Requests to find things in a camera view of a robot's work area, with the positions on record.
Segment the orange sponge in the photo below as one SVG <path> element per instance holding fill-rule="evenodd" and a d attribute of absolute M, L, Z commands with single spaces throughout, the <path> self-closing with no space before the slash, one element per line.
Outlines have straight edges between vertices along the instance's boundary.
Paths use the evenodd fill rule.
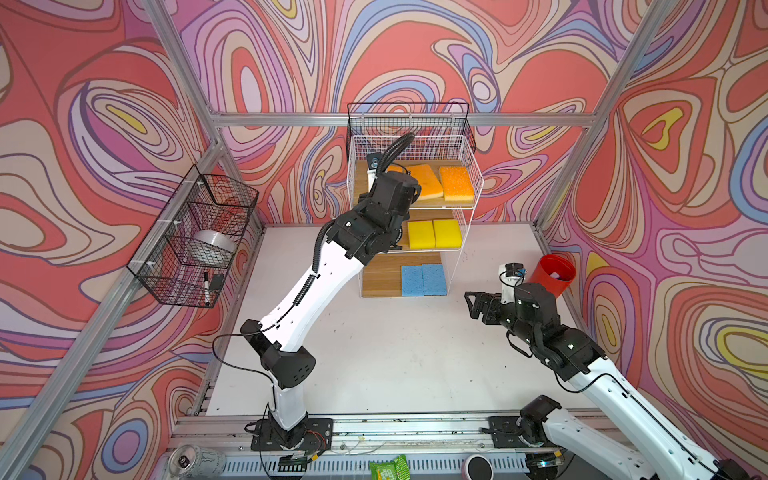
<path fill-rule="evenodd" d="M 429 164 L 413 165 L 408 168 L 410 175 L 419 183 L 419 201 L 442 199 L 444 190 L 440 180 Z"/>
<path fill-rule="evenodd" d="M 441 166 L 440 181 L 443 198 L 449 203 L 473 203 L 474 188 L 468 171 L 460 166 Z"/>

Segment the blue sponge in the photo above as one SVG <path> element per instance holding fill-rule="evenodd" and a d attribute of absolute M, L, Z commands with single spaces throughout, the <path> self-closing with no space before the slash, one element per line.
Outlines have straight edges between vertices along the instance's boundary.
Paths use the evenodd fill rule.
<path fill-rule="evenodd" d="M 424 264 L 422 266 L 422 278 L 424 296 L 447 295 L 448 287 L 442 264 Z"/>
<path fill-rule="evenodd" d="M 404 265 L 401 267 L 401 295 L 403 297 L 423 297 L 425 295 L 423 267 Z"/>

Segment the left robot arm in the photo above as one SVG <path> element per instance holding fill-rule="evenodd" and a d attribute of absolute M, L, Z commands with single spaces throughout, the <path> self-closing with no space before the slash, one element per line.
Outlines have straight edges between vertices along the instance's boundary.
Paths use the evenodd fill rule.
<path fill-rule="evenodd" d="M 378 175 L 351 210 L 323 225 L 310 266 L 285 298 L 262 320 L 242 325 L 240 333 L 275 382 L 268 413 L 282 430 L 297 429 L 307 416 L 302 383 L 316 359 L 304 347 L 306 336 L 342 287 L 377 255 L 398 245 L 420 192 L 410 175 Z"/>

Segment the yellow sponge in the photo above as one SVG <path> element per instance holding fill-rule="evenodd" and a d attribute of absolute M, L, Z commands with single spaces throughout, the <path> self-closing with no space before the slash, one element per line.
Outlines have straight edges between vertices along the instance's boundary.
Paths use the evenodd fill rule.
<path fill-rule="evenodd" d="M 431 250 L 436 247 L 432 221 L 409 221 L 407 223 L 408 243 L 411 250 Z"/>
<path fill-rule="evenodd" d="M 435 219 L 433 229 L 436 249 L 458 249 L 462 246 L 463 236 L 457 220 Z"/>

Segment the white wire wooden shelf rack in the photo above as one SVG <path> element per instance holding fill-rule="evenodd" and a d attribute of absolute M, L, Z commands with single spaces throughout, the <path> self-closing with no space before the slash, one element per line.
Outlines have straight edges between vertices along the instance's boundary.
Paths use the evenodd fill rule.
<path fill-rule="evenodd" d="M 364 298 L 399 297 L 402 293 L 401 269 L 404 266 L 438 264 L 444 269 L 446 286 L 451 286 L 468 239 L 484 179 L 476 161 L 474 149 L 470 141 L 462 135 L 417 136 L 395 161 L 397 167 L 402 166 L 408 170 L 420 164 L 429 166 L 435 175 L 439 175 L 442 168 L 449 167 L 461 167 L 467 171 L 473 189 L 472 199 L 466 201 L 448 201 L 443 197 L 420 199 L 410 208 L 412 221 L 456 221 L 461 234 L 460 244 L 450 248 L 414 250 L 410 247 L 408 226 L 403 225 L 403 233 L 398 243 L 401 248 L 377 256 L 359 274 L 360 293 Z"/>

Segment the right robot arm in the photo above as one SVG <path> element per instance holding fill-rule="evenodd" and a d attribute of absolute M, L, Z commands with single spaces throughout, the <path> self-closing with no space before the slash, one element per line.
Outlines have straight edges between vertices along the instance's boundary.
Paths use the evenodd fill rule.
<path fill-rule="evenodd" d="M 718 459 L 664 417 L 585 332 L 562 323 L 553 294 L 542 285 L 505 284 L 499 293 L 468 291 L 469 315 L 499 325 L 521 354 L 551 370 L 567 393 L 585 395 L 630 441 L 587 426 L 546 395 L 520 413 L 522 442 L 550 442 L 573 452 L 611 479 L 746 479 L 737 461 Z"/>

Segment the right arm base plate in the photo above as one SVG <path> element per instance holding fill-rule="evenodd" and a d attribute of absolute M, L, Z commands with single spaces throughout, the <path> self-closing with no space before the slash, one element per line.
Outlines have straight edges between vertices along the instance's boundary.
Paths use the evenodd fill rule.
<path fill-rule="evenodd" d="M 543 423 L 528 417 L 491 416 L 488 425 L 479 431 L 491 437 L 493 446 L 498 449 L 555 449 L 560 445 L 553 443 L 546 435 Z"/>

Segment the beige sponge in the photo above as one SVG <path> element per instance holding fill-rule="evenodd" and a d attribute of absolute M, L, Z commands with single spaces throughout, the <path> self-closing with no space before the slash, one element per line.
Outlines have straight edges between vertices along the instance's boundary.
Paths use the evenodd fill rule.
<path fill-rule="evenodd" d="M 396 173 L 403 173 L 403 174 L 407 174 L 407 171 L 406 171 L 406 169 L 404 169 L 404 168 L 402 168 L 401 166 L 398 166 L 398 165 L 390 165 L 390 166 L 387 168 L 387 170 L 386 170 L 386 171 L 387 171 L 387 172 L 396 172 Z"/>

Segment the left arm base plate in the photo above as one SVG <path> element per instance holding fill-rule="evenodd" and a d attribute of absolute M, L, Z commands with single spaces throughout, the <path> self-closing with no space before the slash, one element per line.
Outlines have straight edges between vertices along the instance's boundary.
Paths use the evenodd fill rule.
<path fill-rule="evenodd" d="M 332 446 L 334 420 L 305 418 L 290 430 L 283 429 L 268 416 L 251 422 L 245 431 L 252 436 L 250 449 L 256 452 L 304 451 L 322 452 Z"/>

